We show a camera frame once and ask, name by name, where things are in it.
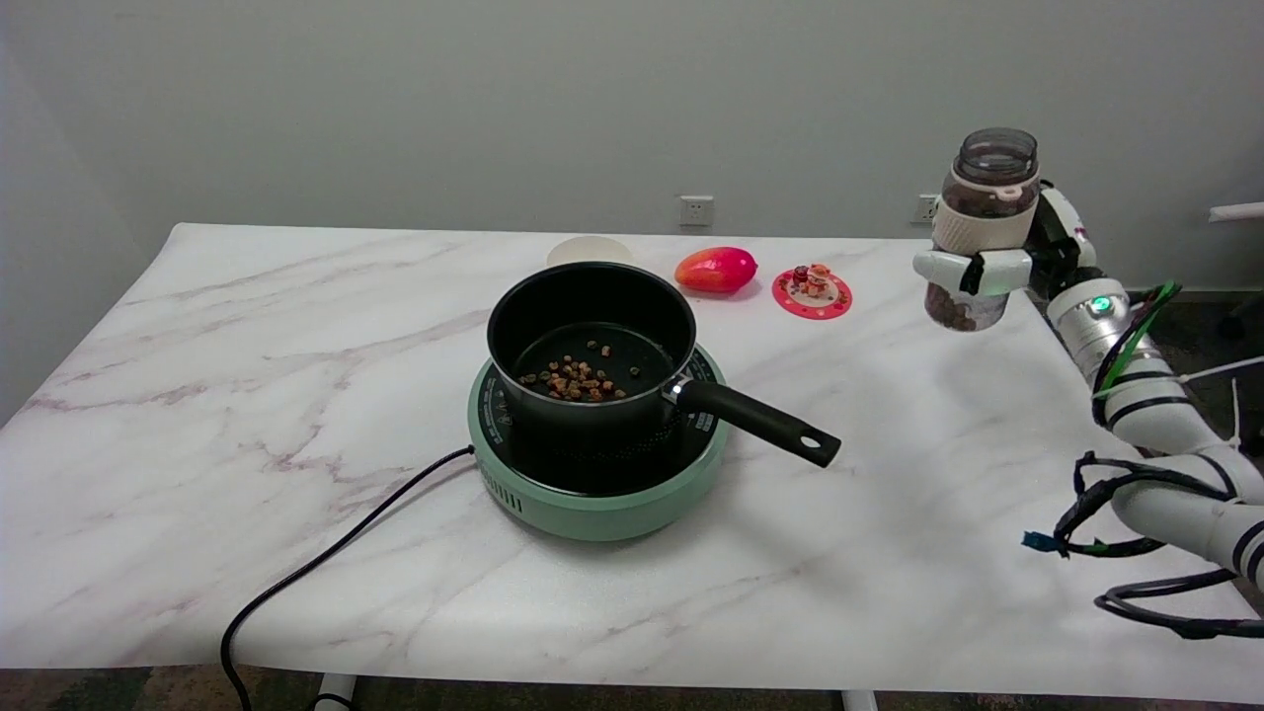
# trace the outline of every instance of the jar of food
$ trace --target jar of food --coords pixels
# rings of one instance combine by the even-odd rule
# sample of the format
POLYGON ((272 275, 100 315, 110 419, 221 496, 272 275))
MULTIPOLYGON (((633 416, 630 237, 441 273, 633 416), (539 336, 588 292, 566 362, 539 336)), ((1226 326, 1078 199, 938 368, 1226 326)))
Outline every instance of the jar of food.
MULTIPOLYGON (((973 256, 1026 242, 1040 197, 1035 138, 1011 128, 966 137, 944 178, 932 229, 935 249, 973 256)), ((927 285, 925 309, 940 325, 982 330, 1001 320, 1007 294, 971 295, 927 285)))

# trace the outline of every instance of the saucepan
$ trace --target saucepan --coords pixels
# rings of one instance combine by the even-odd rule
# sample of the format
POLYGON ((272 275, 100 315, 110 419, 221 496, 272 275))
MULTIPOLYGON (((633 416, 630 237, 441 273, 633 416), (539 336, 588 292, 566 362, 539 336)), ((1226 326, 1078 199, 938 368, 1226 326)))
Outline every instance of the saucepan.
POLYGON ((709 412, 819 467, 833 461, 838 438, 688 377, 695 337, 694 312, 674 286, 611 262, 527 277, 497 302, 487 331, 516 426, 538 436, 618 447, 653 436, 681 412, 709 412))

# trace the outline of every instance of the wall outlet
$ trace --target wall outlet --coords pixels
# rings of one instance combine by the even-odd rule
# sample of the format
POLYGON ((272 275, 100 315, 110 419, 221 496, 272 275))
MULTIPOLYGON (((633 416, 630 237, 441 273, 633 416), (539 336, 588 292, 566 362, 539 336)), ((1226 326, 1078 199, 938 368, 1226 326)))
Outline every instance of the wall outlet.
POLYGON ((680 226, 709 228, 715 221, 715 199, 710 195, 680 196, 680 226))
POLYGON ((918 209, 913 213, 913 219, 909 220, 915 225, 929 225, 935 219, 935 210, 939 209, 939 196, 938 195, 919 195, 918 196, 918 209))

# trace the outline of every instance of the pan rim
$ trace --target pan rim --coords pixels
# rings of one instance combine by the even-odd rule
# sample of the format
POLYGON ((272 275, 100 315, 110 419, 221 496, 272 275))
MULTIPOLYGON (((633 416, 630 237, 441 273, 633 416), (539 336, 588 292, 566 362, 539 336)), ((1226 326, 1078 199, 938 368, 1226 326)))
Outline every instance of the pan rim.
POLYGON ((595 262, 595 261, 569 262, 566 264, 557 264, 556 267, 549 267, 547 269, 541 269, 521 280, 512 287, 509 287, 509 290, 501 296, 499 301, 495 302, 495 306, 492 307, 492 314, 488 316, 487 323, 488 323, 487 349, 488 354, 492 357, 492 366, 495 368, 497 376, 499 376, 501 382, 508 387, 513 387, 521 393, 525 393, 530 397, 535 397, 542 402, 549 402, 550 405, 559 405, 568 407, 617 407, 619 405, 626 405, 628 402, 637 402, 645 397, 651 397, 651 396, 664 397, 664 388, 667 386, 667 383, 675 382, 680 377, 680 373, 683 373, 689 367, 689 359, 693 358, 694 349, 698 345, 698 321, 694 318, 694 310, 689 306, 689 301, 685 299, 685 296, 680 294, 680 290, 671 286, 671 283, 667 282, 667 280, 660 277, 659 275, 651 271, 642 269, 641 267, 633 267, 631 264, 621 264, 618 262, 595 262), (672 296, 674 301, 676 301, 678 306, 680 306, 680 310, 684 312, 685 320, 689 324, 689 348, 686 348, 685 352, 681 353, 675 359, 675 362, 672 363, 671 374, 662 378, 653 387, 647 388, 645 392, 633 395, 632 397, 624 397, 622 400, 611 400, 603 402, 576 402, 571 400, 557 400, 555 397, 547 397, 545 395, 540 395, 538 392, 531 390, 530 387, 523 387, 522 383, 520 383, 517 378, 508 374, 504 371, 504 367, 501 364, 501 358, 498 357, 495 345, 493 343, 493 334, 492 334, 493 325, 501 320, 501 315, 504 312, 506 305, 528 285, 559 273, 579 271, 579 269, 592 269, 592 268, 628 272, 642 278, 648 278, 650 281, 656 282, 659 287, 666 290, 672 296))

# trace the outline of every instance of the black cable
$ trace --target black cable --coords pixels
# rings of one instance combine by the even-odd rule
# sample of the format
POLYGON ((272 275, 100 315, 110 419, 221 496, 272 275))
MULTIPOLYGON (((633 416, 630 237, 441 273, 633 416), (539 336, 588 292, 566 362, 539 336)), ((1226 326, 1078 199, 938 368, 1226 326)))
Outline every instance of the black cable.
MULTIPOLYGON (((1126 558, 1131 555, 1143 555, 1163 547, 1164 544, 1162 541, 1149 538, 1139 538, 1124 543, 1102 543, 1096 539, 1092 544, 1077 544, 1071 541, 1071 534, 1073 534, 1081 524, 1087 521, 1093 514, 1109 504, 1111 498, 1114 498, 1115 492, 1139 482, 1155 482, 1172 488, 1188 491, 1198 496, 1205 496, 1215 501, 1229 501, 1232 497, 1232 495, 1220 491, 1202 479, 1183 472, 1167 469, 1164 467, 1155 467, 1154 464, 1146 464, 1143 462, 1131 462, 1127 459, 1100 459, 1096 454, 1088 452, 1076 462, 1076 471, 1072 474, 1072 486, 1076 490, 1076 502, 1067 510, 1066 514, 1062 515, 1060 519, 1058 519, 1058 524, 1053 529, 1053 535, 1028 531, 1023 536, 1023 545, 1044 553, 1058 553, 1063 558, 1068 558, 1071 553, 1091 555, 1095 558, 1126 558), (1086 486, 1083 474, 1085 467, 1100 466, 1116 467, 1126 471, 1127 473, 1098 481, 1092 486, 1086 486)), ((1243 536, 1241 540, 1248 540, 1249 538, 1249 535, 1243 536)), ((1240 559, 1241 553, 1244 552, 1245 548, 1240 548, 1240 552, 1235 552, 1235 560, 1240 559)), ((1139 605, 1127 602, 1127 600, 1165 597, 1169 595, 1202 590, 1205 587, 1231 581, 1235 577, 1237 577, 1237 574, 1231 571, 1218 569, 1179 578, 1121 584, 1107 590, 1105 595, 1100 595, 1096 600, 1093 600, 1093 605, 1112 615, 1124 617, 1125 620, 1169 629, 1184 639, 1211 639, 1217 635, 1264 639, 1264 621, 1260 620, 1181 617, 1178 615, 1168 615, 1165 612, 1148 610, 1139 605)))
MULTIPOLYGON (((229 677, 229 681, 233 683, 233 688, 236 689, 238 692, 238 700, 241 702, 241 711, 253 711, 253 706, 250 706, 250 693, 246 691, 245 684, 241 682, 241 677, 238 676, 236 669, 233 668, 233 636, 236 635, 238 629, 241 626, 243 622, 245 622, 245 619, 249 617, 255 610, 258 610, 264 602, 272 600, 274 595, 289 587, 298 578, 315 571, 325 560, 332 558, 339 550, 345 548, 348 543, 351 543, 351 540, 355 539, 355 536, 359 535, 365 526, 372 524, 374 519, 380 516, 383 511, 389 509, 392 504, 398 501, 401 496, 403 496, 410 488, 416 486, 417 482, 426 478, 427 476, 434 473, 435 469, 442 467, 444 464, 451 462, 453 459, 473 453, 474 453, 474 447, 466 445, 461 449, 458 449, 456 452, 445 454, 437 462, 418 472, 415 477, 408 479, 407 483, 397 488, 394 493, 388 496, 386 501, 378 504, 377 509, 369 512, 369 515, 365 516, 363 520, 360 520, 359 524, 355 524, 355 526, 351 530, 349 530, 346 535, 337 539, 337 541, 334 545, 330 545, 329 548, 325 549, 324 553, 312 558, 311 560, 305 563, 301 568, 282 578, 282 581, 278 582, 277 584, 260 592, 254 600, 248 602, 246 606, 243 607, 241 611, 238 612, 235 617, 233 617, 233 621, 229 622, 228 629, 224 630, 224 638, 220 639, 220 665, 224 667, 224 673, 229 677)), ((322 693, 317 696, 312 701, 311 706, 308 706, 308 710, 315 708, 316 703, 319 703, 320 701, 337 701, 339 703, 346 706, 350 711, 358 711, 358 707, 354 703, 351 703, 350 700, 343 698, 341 696, 334 693, 322 693)))
POLYGON ((343 706, 346 706, 350 711, 358 711, 359 710, 359 706, 356 706, 355 703, 351 703, 350 701, 348 701, 346 698, 343 698, 341 696, 339 696, 336 693, 317 693, 316 698, 313 698, 312 702, 308 703, 306 708, 303 708, 303 711, 316 711, 316 705, 320 703, 321 701, 336 701, 336 702, 341 703, 343 706))
POLYGON ((1167 628, 1184 639, 1211 639, 1218 635, 1264 639, 1264 621, 1261 620, 1198 620, 1146 610, 1145 607, 1125 602, 1129 598, 1164 597, 1192 590, 1202 590, 1229 582, 1235 577, 1237 576, 1232 571, 1218 569, 1184 576, 1182 578, 1121 584, 1098 596, 1093 600, 1093 605, 1125 620, 1167 628))
POLYGON ((1110 429, 1107 428, 1106 423, 1107 399, 1096 397, 1096 395, 1102 391, 1102 386, 1105 386, 1106 383, 1106 373, 1109 373, 1111 368, 1115 367, 1115 361, 1119 359, 1120 352, 1124 349, 1125 345, 1127 345, 1127 342, 1131 340, 1134 335, 1136 335, 1138 329, 1140 329, 1141 324, 1145 323, 1145 318, 1153 312, 1157 312, 1159 309, 1165 306, 1168 301, 1172 301, 1172 299, 1177 294, 1181 292, 1179 283, 1173 286, 1174 287, 1172 288, 1172 291, 1165 295, 1160 294, 1163 291, 1162 286, 1154 287, 1145 294, 1144 296, 1145 302, 1143 304, 1141 309, 1139 309, 1138 312, 1133 315, 1131 323, 1127 324, 1127 328, 1124 329, 1124 333, 1120 334, 1119 339, 1111 344, 1109 350, 1106 350, 1106 356, 1102 358, 1101 366, 1097 367, 1097 376, 1093 377, 1095 397, 1092 402, 1092 411, 1093 411, 1093 421, 1097 423, 1098 426, 1110 429))

